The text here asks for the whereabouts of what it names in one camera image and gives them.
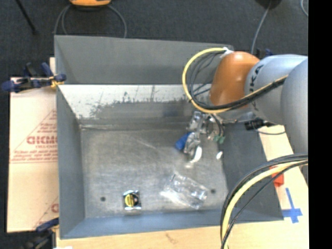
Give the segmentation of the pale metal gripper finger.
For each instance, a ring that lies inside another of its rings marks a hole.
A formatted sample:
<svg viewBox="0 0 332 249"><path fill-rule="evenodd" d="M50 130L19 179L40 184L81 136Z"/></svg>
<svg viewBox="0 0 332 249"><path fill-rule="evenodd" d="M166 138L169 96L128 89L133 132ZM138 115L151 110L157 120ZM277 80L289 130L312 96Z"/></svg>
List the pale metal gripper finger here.
<svg viewBox="0 0 332 249"><path fill-rule="evenodd" d="M200 145L200 135L197 132L190 132L186 138L184 153L194 155Z"/></svg>
<svg viewBox="0 0 332 249"><path fill-rule="evenodd" d="M189 121L187 126L187 130L191 132L196 132L200 129L202 120L202 113L201 112L193 112L192 117Z"/></svg>

